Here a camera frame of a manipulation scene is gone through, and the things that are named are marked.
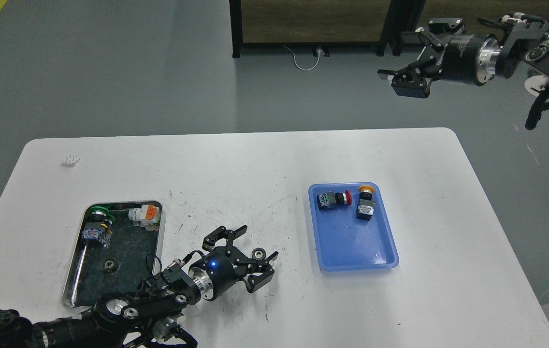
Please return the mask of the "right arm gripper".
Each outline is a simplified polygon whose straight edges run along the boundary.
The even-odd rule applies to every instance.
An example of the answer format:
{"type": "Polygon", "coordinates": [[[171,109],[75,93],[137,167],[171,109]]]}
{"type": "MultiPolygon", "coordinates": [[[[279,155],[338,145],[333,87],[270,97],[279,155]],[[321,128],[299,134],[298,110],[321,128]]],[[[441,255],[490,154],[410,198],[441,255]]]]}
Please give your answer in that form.
{"type": "Polygon", "coordinates": [[[435,81],[484,86],[497,75],[501,47],[493,34],[465,31],[462,18],[431,18],[427,27],[418,27],[415,33],[433,53],[397,71],[378,69],[378,76],[390,81],[398,96],[418,99],[429,97],[435,81]]]}

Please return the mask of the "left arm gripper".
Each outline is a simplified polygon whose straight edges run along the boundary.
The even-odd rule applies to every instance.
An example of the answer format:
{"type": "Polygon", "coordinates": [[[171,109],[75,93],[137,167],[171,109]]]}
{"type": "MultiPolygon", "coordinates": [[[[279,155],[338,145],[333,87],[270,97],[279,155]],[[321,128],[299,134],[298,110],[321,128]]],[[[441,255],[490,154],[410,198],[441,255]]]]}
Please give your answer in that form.
{"type": "Polygon", "coordinates": [[[234,246],[234,240],[244,235],[247,225],[233,230],[224,226],[209,233],[203,239],[203,249],[193,250],[190,255],[199,255],[199,259],[189,266],[189,277],[195,282],[200,297],[214,301],[237,282],[244,282],[248,293],[255,293],[273,279],[275,270],[272,263],[279,255],[273,251],[265,260],[252,259],[234,246]],[[216,247],[217,242],[226,240],[224,246],[216,247]]]}

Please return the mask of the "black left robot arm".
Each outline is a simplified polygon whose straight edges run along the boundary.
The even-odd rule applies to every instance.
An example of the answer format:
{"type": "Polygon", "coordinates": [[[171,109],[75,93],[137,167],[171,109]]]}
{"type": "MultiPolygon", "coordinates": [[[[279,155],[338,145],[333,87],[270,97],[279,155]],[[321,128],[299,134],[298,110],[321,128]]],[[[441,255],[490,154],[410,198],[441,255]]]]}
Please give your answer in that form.
{"type": "Polygon", "coordinates": [[[145,277],[136,291],[104,294],[76,316],[31,322],[0,310],[0,348],[195,348],[180,322],[186,307],[214,301],[239,282],[254,293],[275,275],[277,251],[257,247],[246,255],[234,245],[246,230],[218,227],[200,250],[145,277]]]}

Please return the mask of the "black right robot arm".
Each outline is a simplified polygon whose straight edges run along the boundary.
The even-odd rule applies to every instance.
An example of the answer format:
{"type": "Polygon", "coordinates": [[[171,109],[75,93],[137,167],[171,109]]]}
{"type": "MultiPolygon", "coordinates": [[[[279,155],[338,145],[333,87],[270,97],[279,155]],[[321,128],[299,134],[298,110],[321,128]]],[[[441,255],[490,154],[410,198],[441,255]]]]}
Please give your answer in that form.
{"type": "Polygon", "coordinates": [[[549,110],[549,20],[507,13],[498,21],[481,17],[478,22],[498,29],[502,37],[467,33],[462,18],[431,18],[427,26],[403,33],[405,43],[423,47],[416,61],[377,74],[398,96],[424,99],[432,82],[481,87],[495,78],[509,79],[523,62],[529,69],[525,88],[535,96],[525,128],[535,129],[549,110]]]}

